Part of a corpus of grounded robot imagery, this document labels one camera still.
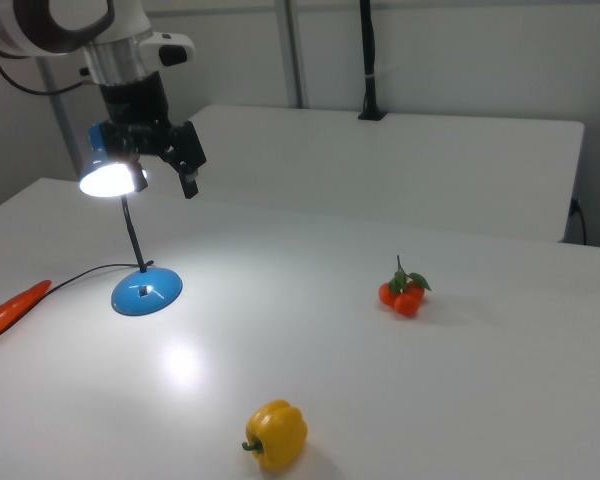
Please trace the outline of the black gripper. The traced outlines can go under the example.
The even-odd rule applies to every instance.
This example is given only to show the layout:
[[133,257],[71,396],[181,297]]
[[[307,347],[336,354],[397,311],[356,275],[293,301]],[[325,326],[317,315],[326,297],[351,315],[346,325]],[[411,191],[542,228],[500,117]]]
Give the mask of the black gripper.
[[191,121],[173,126],[161,76],[121,85],[100,85],[109,119],[100,126],[107,154],[113,161],[129,163],[134,192],[147,186],[141,155],[160,157],[178,174],[183,195],[199,192],[197,175],[206,155]]

